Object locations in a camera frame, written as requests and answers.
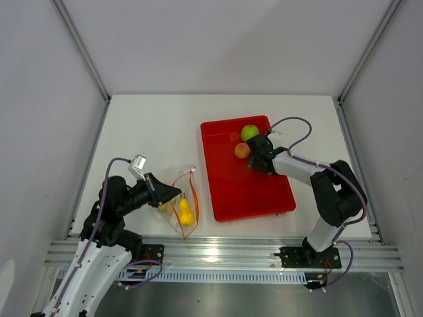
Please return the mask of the orange fruit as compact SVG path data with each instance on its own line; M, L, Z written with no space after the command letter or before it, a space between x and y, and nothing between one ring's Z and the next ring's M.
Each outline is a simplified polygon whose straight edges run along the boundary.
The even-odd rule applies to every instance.
M167 211L167 209L168 209L168 203L164 203L164 204L158 206L158 208L157 208L157 210L160 211L160 212L165 212L165 211Z

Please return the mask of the clear zip top bag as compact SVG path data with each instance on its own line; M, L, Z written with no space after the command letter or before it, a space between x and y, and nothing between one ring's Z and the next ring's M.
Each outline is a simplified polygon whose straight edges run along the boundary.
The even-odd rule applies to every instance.
M156 218L167 223L183 240L197 229L200 218L195 171L196 167L191 164L166 169L164 183L180 189L181 193L153 209Z

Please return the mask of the yellow bumpy gourd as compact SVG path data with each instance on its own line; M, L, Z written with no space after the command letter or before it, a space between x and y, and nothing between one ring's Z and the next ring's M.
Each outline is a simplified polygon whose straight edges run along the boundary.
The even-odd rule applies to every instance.
M186 227L194 223L194 213L192 212L189 202L186 198L179 200L180 223Z

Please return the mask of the yellow green mango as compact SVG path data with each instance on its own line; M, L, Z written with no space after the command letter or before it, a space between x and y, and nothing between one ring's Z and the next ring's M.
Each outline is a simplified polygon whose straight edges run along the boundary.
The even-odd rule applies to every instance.
M167 202L166 212L170 218L179 218L179 208L178 208L179 199L175 198Z

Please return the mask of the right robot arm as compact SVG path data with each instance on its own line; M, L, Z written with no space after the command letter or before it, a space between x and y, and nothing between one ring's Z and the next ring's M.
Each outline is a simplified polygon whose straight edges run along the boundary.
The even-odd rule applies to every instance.
M345 228L367 215L367 197L350 165L343 160L314 162L290 149L274 148L263 134L247 140L247 145L252 154L251 168L267 175L287 176L311 187L319 218L300 250L307 265L319 265Z

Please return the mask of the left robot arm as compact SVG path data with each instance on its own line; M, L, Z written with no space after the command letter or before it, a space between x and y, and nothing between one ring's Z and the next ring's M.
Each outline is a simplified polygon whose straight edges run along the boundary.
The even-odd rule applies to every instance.
M143 207L168 203L181 190L151 173L127 185L121 176L107 177L79 235L71 265L49 303L36 316L94 316L118 274L129 264L161 265L146 258L141 235L126 230L124 217Z

